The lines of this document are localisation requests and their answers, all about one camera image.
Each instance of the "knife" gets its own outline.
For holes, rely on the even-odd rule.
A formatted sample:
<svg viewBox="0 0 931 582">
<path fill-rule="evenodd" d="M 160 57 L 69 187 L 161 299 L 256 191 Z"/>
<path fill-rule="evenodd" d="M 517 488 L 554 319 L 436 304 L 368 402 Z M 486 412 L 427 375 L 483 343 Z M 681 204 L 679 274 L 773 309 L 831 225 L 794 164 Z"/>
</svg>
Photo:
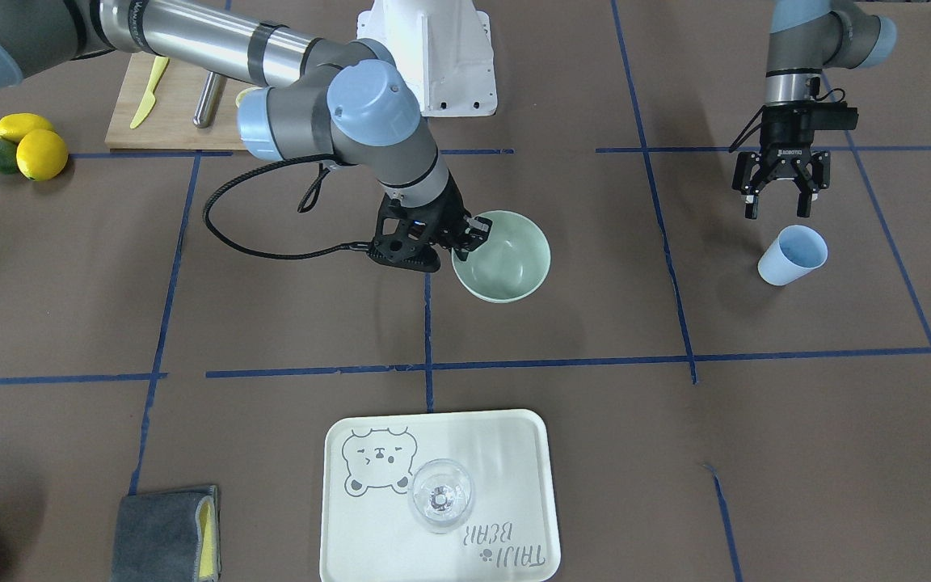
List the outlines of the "knife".
<svg viewBox="0 0 931 582">
<path fill-rule="evenodd" d="M 167 69 L 167 62 L 169 61 L 170 59 L 167 57 L 156 57 L 153 59 L 153 69 L 149 74 L 149 82 L 145 85 L 143 100 L 139 103 L 139 110 L 136 111 L 136 115 L 132 118 L 132 124 L 128 126 L 129 128 L 137 128 L 137 126 L 141 125 L 141 122 L 145 121 L 149 112 L 152 111 L 153 106 L 156 104 L 156 96 L 153 95 L 153 91 L 156 90 L 156 86 L 160 82 L 160 77 L 163 76 L 163 70 Z"/>
<path fill-rule="evenodd" d="M 217 114 L 217 102 L 221 99 L 221 92 L 225 89 L 225 77 L 210 71 L 207 73 L 207 82 L 204 83 L 203 92 L 200 93 L 200 102 L 196 104 L 196 113 L 192 115 L 192 124 L 199 129 L 210 128 Z"/>
</svg>

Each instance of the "folded cloth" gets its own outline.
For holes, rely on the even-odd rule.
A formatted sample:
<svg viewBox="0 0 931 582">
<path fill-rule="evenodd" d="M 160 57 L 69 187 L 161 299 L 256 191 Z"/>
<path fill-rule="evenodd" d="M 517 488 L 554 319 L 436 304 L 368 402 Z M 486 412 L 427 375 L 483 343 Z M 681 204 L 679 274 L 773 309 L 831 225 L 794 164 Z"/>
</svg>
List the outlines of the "folded cloth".
<svg viewBox="0 0 931 582">
<path fill-rule="evenodd" d="M 217 486 L 121 500 L 110 582 L 217 582 Z"/>
</svg>

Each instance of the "yellow knife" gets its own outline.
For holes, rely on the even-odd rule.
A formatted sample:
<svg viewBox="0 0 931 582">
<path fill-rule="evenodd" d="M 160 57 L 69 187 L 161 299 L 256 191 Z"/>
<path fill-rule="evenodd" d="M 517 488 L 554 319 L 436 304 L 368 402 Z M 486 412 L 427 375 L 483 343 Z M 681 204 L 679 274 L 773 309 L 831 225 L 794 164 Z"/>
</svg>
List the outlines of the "yellow knife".
<svg viewBox="0 0 931 582">
<path fill-rule="evenodd" d="M 156 90 L 156 86 L 160 83 L 160 77 L 163 76 L 163 70 L 167 69 L 167 62 L 169 61 L 170 59 L 167 57 L 153 59 L 153 70 L 150 71 L 149 82 L 145 85 L 143 100 L 139 103 L 139 110 L 136 111 L 132 124 L 128 126 L 129 128 L 135 129 L 141 125 L 141 122 L 145 121 L 145 118 L 148 117 L 149 112 L 156 104 L 156 96 L 153 95 L 153 91 Z"/>
</svg>

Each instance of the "light green bowl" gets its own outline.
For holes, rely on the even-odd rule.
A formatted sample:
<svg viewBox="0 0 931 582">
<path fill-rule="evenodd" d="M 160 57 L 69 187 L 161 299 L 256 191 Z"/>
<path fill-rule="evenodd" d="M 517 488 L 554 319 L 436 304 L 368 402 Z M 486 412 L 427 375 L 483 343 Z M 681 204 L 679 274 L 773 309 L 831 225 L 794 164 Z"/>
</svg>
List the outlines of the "light green bowl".
<svg viewBox="0 0 931 582">
<path fill-rule="evenodd" d="M 465 261 L 451 254 L 455 275 L 470 293 L 485 302 L 518 302 L 537 290 L 548 276 L 548 239 L 522 214 L 489 210 L 479 216 L 491 219 L 491 236 Z"/>
</svg>

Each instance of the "wooden cutting board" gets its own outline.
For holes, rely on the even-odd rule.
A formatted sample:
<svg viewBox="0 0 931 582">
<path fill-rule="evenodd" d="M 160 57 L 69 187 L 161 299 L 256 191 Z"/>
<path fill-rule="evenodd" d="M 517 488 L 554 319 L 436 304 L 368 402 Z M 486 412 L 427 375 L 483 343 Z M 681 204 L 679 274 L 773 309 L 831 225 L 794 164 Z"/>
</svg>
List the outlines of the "wooden cutting board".
<svg viewBox="0 0 931 582">
<path fill-rule="evenodd" d="M 111 149 L 204 149 L 245 150 L 236 128 L 236 95 L 251 87 L 246 82 L 225 80 L 217 117 L 213 125 L 197 129 L 192 124 L 196 103 L 200 100 L 207 71 L 192 64 L 171 59 L 153 95 L 156 104 L 149 117 L 135 129 L 129 129 L 139 109 L 145 83 L 149 81 L 153 55 L 136 53 L 128 64 L 114 114 L 107 129 L 107 147 Z"/>
</svg>

